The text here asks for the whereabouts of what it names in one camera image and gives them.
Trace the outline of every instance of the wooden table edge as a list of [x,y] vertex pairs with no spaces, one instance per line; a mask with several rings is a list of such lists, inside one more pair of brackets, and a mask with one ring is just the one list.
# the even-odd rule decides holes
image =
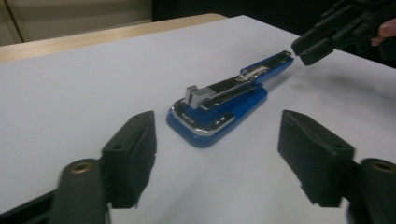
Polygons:
[[97,45],[134,36],[149,35],[162,31],[169,31],[224,19],[226,19],[226,17],[211,13],[168,21],[155,21],[151,23],[91,32],[81,35],[69,35],[52,39],[8,45],[0,47],[0,63],[51,54],[69,49]]

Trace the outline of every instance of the stapler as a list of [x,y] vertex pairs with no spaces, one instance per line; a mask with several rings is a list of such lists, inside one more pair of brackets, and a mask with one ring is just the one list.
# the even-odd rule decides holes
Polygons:
[[210,147],[266,100],[262,83],[279,75],[293,61],[280,52],[240,70],[240,74],[198,89],[188,87],[176,101],[167,123],[195,147]]
[[[291,47],[305,65],[311,65],[334,49],[353,45],[358,53],[371,47],[379,26],[396,18],[396,0],[341,0],[321,16],[314,28],[296,39]],[[396,60],[396,37],[379,46],[384,60]]]

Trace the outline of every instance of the dark background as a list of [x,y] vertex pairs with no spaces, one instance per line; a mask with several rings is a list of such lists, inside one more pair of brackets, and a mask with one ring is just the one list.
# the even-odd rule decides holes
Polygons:
[[[163,21],[206,13],[218,13],[226,17],[246,15],[302,35],[319,22],[320,15],[336,2],[337,0],[152,0],[152,19]],[[359,54],[352,46],[344,51],[396,68],[395,61],[381,59],[378,48],[371,48],[363,54]]]

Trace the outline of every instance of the human hand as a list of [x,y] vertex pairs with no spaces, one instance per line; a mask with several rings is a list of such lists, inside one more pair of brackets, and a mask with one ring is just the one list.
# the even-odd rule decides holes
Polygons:
[[372,38],[371,42],[373,46],[378,46],[387,37],[396,36],[396,18],[390,21],[384,22],[378,28],[378,36]]

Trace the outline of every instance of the table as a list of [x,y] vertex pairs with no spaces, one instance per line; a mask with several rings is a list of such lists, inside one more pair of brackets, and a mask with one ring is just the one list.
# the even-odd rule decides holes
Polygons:
[[46,55],[70,49],[87,47],[110,41],[117,41],[120,39],[130,38],[139,35],[148,35],[161,31],[168,31],[223,19],[225,19],[225,17],[219,14],[205,14],[169,21],[157,21],[135,26],[90,32],[81,35],[70,35],[16,45],[3,46],[0,47],[0,63]]
[[98,159],[131,116],[153,110],[157,160],[135,210],[113,223],[347,223],[312,205],[276,151],[282,110],[304,113],[357,149],[396,162],[396,76],[336,51],[299,59],[265,84],[268,100],[213,147],[166,125],[172,103],[283,49],[296,35],[241,16],[0,64],[0,210],[56,188],[66,164]]

